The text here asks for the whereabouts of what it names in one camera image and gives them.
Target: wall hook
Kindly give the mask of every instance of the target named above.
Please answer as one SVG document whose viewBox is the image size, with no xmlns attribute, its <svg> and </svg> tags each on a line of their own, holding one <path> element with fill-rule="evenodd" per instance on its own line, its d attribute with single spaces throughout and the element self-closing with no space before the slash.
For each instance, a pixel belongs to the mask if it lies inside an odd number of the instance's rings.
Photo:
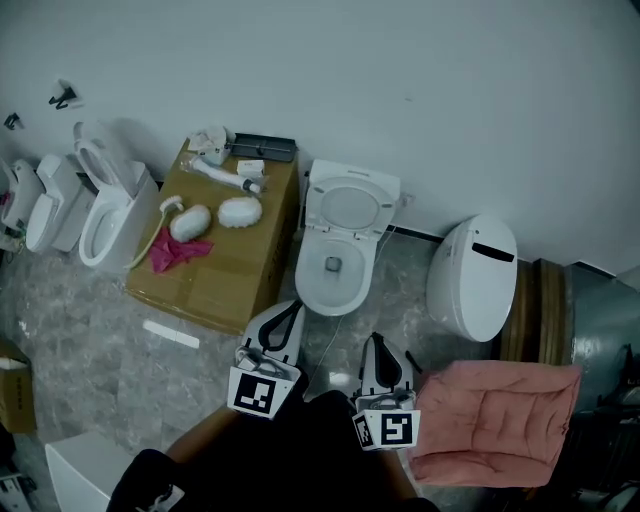
<svg viewBox="0 0 640 512">
<path fill-rule="evenodd" d="M 56 105 L 56 110 L 62 110 L 63 108 L 67 108 L 69 106 L 69 103 L 65 103 L 65 101 L 74 100 L 77 97 L 78 95 L 73 91 L 71 87 L 65 87 L 62 96 L 60 96 L 59 98 L 51 96 L 49 105 Z"/>
<path fill-rule="evenodd" d="M 15 112 L 4 120 L 4 125 L 9 130 L 13 131 L 16 129 L 16 123 L 20 123 L 20 116 Z"/>
</svg>

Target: smart toilet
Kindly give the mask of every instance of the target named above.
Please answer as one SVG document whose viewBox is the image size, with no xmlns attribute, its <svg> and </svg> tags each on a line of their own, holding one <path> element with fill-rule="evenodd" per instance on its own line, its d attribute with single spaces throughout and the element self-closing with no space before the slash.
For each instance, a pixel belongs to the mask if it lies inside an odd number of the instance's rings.
<svg viewBox="0 0 640 512">
<path fill-rule="evenodd" d="M 35 169 L 24 160 L 16 160 L 9 167 L 0 158 L 0 167 L 9 181 L 9 200 L 1 208 L 0 221 L 5 226 L 20 231 L 28 226 L 33 207 L 44 193 L 44 185 Z"/>
<path fill-rule="evenodd" d="M 106 130 L 84 123 L 73 128 L 75 153 L 98 189 L 80 237 L 82 262 L 99 270 L 126 272 L 151 211 L 158 186 L 146 166 L 123 156 Z"/>
<path fill-rule="evenodd" d="M 463 222 L 438 247 L 427 278 L 427 310 L 448 331 L 489 341 L 504 325 L 518 253 L 509 228 L 489 215 Z"/>
<path fill-rule="evenodd" d="M 356 309 L 369 293 L 376 246 L 400 198 L 400 179 L 315 160 L 309 176 L 296 289 L 326 316 Z"/>
<path fill-rule="evenodd" d="M 47 155 L 36 172 L 45 193 L 38 197 L 29 217 L 27 249 L 42 252 L 54 247 L 69 252 L 80 238 L 95 196 L 82 185 L 66 158 Z"/>
</svg>

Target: toilet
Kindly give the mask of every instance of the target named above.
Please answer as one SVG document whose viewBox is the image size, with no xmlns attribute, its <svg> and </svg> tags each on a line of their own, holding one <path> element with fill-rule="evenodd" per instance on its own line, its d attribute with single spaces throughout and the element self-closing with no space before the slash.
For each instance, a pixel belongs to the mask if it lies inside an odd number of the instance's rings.
<svg viewBox="0 0 640 512">
<path fill-rule="evenodd" d="M 376 246 L 400 198 L 400 179 L 315 160 L 309 176 L 296 289 L 325 316 L 356 309 L 369 293 Z"/>
<path fill-rule="evenodd" d="M 16 231 L 26 229 L 33 207 L 44 193 L 44 185 L 25 160 L 16 160 L 9 167 L 0 159 L 0 165 L 9 181 L 9 200 L 2 208 L 0 220 Z"/>
<path fill-rule="evenodd" d="M 61 512 L 105 512 L 133 457 L 96 432 L 45 446 Z"/>
<path fill-rule="evenodd" d="M 154 210 L 158 186 L 146 166 L 123 156 L 104 129 L 73 129 L 80 165 L 98 189 L 80 237 L 82 262 L 99 270 L 124 273 Z"/>
<path fill-rule="evenodd" d="M 36 172 L 45 193 L 29 216 L 27 249 L 42 252 L 53 247 L 69 252 L 80 238 L 95 196 L 82 185 L 66 158 L 47 155 Z"/>
<path fill-rule="evenodd" d="M 518 253 L 509 228 L 478 215 L 444 239 L 427 278 L 427 310 L 448 331 L 472 341 L 493 339 L 516 288 Z"/>
</svg>

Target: white strip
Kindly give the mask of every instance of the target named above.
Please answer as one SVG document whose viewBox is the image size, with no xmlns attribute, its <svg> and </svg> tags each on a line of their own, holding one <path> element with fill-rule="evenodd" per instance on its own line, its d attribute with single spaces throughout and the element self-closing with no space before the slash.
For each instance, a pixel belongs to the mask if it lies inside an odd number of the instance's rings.
<svg viewBox="0 0 640 512">
<path fill-rule="evenodd" d="M 193 336 L 189 336 L 188 334 L 180 331 L 176 331 L 176 341 L 186 345 L 187 347 L 195 349 L 200 348 L 200 340 L 198 338 L 194 338 Z"/>
<path fill-rule="evenodd" d="M 182 343 L 187 347 L 191 348 L 199 348 L 200 340 L 198 338 L 194 338 L 193 336 L 189 336 L 180 331 L 176 331 L 175 329 L 170 329 L 169 327 L 165 327 L 153 320 L 144 320 L 142 322 L 142 327 L 153 334 L 157 334 L 158 336 L 162 336 L 171 341 L 175 341 L 177 343 Z"/>
</svg>

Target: open toilet lid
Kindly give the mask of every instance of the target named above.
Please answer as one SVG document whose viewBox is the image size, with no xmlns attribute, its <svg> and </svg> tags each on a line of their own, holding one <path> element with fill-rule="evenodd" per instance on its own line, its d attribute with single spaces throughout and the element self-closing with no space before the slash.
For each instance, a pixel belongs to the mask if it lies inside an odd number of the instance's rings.
<svg viewBox="0 0 640 512">
<path fill-rule="evenodd" d="M 307 193 L 307 224 L 380 240 L 395 213 L 395 201 L 374 183 L 330 178 Z"/>
<path fill-rule="evenodd" d="M 98 189 L 105 185 L 120 188 L 134 198 L 138 185 L 129 161 L 109 148 L 99 134 L 88 134 L 84 123 L 76 123 L 73 134 L 76 156 L 93 184 Z"/>
</svg>

